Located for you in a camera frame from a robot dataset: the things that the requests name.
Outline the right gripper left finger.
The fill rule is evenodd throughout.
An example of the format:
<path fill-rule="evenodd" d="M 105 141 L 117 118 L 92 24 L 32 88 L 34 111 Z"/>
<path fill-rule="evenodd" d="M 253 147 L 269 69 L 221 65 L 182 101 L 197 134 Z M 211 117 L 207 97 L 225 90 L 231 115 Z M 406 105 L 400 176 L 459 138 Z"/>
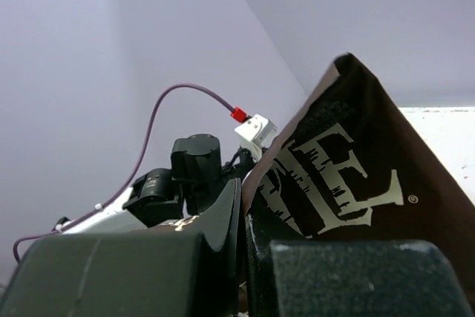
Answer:
<path fill-rule="evenodd" d="M 35 242 L 1 297 L 3 316 L 236 316 L 241 183 L 203 214 L 125 233 Z"/>

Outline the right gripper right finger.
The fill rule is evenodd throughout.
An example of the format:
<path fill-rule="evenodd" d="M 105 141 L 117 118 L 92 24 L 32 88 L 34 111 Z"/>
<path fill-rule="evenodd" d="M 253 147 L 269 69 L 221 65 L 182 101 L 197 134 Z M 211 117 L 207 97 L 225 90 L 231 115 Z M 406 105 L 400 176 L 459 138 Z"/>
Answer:
<path fill-rule="evenodd" d="M 424 241 L 318 242 L 268 212 L 246 217 L 251 316 L 472 316 Z"/>

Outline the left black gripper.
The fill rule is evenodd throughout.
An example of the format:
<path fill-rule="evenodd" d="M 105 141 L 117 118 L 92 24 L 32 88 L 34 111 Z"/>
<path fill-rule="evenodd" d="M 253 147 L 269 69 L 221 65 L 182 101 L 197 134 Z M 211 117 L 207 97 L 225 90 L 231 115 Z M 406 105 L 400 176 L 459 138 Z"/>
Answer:
<path fill-rule="evenodd" d="M 254 166 L 245 148 L 239 148 L 229 162 L 222 163 L 220 141 L 210 134 L 179 138 L 171 151 L 172 174 L 190 215 L 205 212 L 229 180 L 244 179 Z"/>

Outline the brown kettle chips bag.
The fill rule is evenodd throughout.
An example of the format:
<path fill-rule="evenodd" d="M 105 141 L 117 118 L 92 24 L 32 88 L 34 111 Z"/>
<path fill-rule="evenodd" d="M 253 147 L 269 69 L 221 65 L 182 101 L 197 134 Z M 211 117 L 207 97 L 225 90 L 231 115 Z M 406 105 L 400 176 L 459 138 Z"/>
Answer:
<path fill-rule="evenodd" d="M 336 57 L 243 185 L 272 237 L 421 240 L 464 264 L 474 205 L 354 54 Z"/>

